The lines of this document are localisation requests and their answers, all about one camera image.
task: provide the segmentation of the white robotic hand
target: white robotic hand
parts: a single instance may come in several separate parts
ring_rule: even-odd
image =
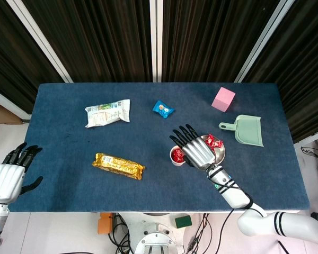
[[[178,130],[173,130],[179,139],[175,136],[170,138],[184,152],[187,164],[205,170],[208,179],[215,184],[216,189],[232,208],[249,208],[253,201],[238,187],[222,166],[214,164],[214,153],[196,131],[189,124],[186,124],[186,127],[190,132],[179,126],[185,136]]]
[[[185,154],[185,161],[190,166],[194,166],[201,170],[206,170],[215,161],[215,155],[211,149],[206,145],[205,141],[199,137],[196,131],[186,124],[188,132],[183,126],[179,126],[180,130],[185,134],[182,135],[178,130],[173,132],[178,136],[170,136],[170,138],[176,143]]]
[[[19,145],[0,164],[0,235],[10,212],[8,205],[15,202],[19,195],[38,187],[42,181],[40,176],[34,183],[22,187],[28,167],[34,156],[42,150],[38,146],[30,146],[21,153],[25,146],[26,143]]]

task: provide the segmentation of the green sponge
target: green sponge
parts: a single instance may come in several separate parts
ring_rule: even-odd
[[[175,218],[176,228],[183,228],[185,226],[192,226],[191,216],[186,215],[184,217]]]

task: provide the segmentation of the orange object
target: orange object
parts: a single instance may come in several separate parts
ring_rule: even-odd
[[[112,232],[113,213],[100,213],[98,220],[98,234],[109,234]]]

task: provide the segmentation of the blue candy wrapper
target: blue candy wrapper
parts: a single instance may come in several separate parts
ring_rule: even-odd
[[[162,101],[157,101],[152,110],[159,113],[165,119],[174,111],[173,108],[167,106]]]

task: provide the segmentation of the robotic arm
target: robotic arm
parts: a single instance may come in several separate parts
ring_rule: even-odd
[[[42,181],[40,176],[34,183],[22,187],[28,167],[34,156],[42,150],[38,146],[30,146],[21,153],[25,146],[26,143],[23,143],[11,151],[0,164],[0,236],[10,213],[8,205],[15,202],[19,195],[38,187]]]
[[[317,220],[309,216],[284,212],[267,215],[222,166],[213,163],[215,155],[196,131],[188,124],[186,127],[190,132],[183,126],[179,127],[185,136],[178,130],[173,130],[178,139],[175,136],[170,138],[183,150],[185,160],[190,166],[206,171],[208,179],[230,207],[246,210],[238,219],[238,227],[244,234],[248,236],[277,234],[318,244]]]

